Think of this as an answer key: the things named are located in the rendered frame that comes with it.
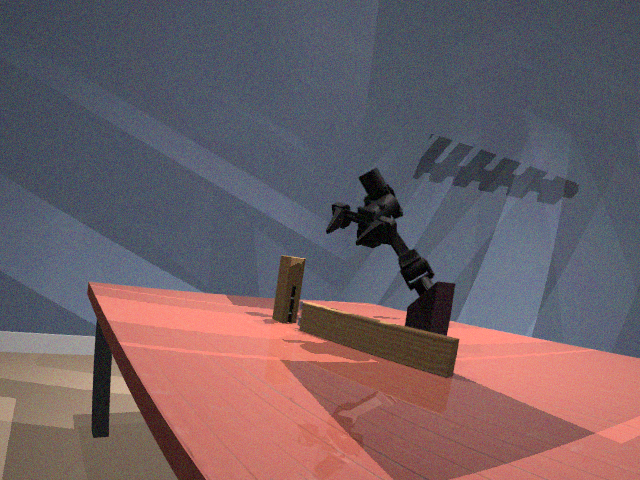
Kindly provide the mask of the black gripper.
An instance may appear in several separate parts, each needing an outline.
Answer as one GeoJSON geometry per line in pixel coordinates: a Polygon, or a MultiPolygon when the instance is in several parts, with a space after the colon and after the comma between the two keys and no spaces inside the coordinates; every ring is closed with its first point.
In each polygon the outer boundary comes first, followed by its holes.
{"type": "Polygon", "coordinates": [[[332,205],[333,217],[326,229],[329,234],[338,228],[345,229],[351,221],[359,223],[366,231],[357,239],[356,245],[377,241],[393,244],[397,239],[397,222],[389,218],[389,210],[381,201],[368,200],[366,207],[359,206],[358,213],[350,211],[350,206],[336,202],[332,205]]]}

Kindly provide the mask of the brown wooden post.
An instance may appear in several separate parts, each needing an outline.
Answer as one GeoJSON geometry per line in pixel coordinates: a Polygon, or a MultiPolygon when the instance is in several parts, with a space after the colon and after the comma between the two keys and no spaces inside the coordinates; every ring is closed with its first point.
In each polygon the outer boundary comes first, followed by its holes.
{"type": "Polygon", "coordinates": [[[272,319],[296,323],[305,258],[281,255],[272,319]]]}

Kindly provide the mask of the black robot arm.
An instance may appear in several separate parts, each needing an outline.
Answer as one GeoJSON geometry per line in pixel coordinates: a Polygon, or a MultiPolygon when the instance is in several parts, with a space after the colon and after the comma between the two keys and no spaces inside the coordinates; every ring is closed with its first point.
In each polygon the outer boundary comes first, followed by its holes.
{"type": "MultiPolygon", "coordinates": [[[[364,207],[368,205],[369,199],[381,201],[387,206],[389,210],[389,218],[391,218],[391,215],[394,219],[403,216],[402,208],[400,208],[400,205],[395,198],[393,189],[389,186],[389,184],[385,182],[378,168],[368,171],[367,173],[358,177],[358,179],[368,195],[365,196],[364,207]]],[[[366,231],[366,229],[360,228],[359,224],[358,228],[357,239],[366,231]]],[[[374,241],[362,245],[376,248],[377,246],[381,245],[381,243],[374,241]]],[[[409,250],[398,232],[397,239],[393,244],[391,244],[391,246],[399,256],[398,261],[400,272],[404,280],[406,281],[409,290],[411,291],[415,288],[419,296],[421,296],[433,285],[433,281],[431,279],[434,278],[434,272],[430,267],[427,259],[425,259],[424,257],[420,257],[415,249],[409,250]],[[427,274],[409,283],[409,281],[412,281],[413,279],[424,274],[426,270],[428,272],[427,274]]]]}

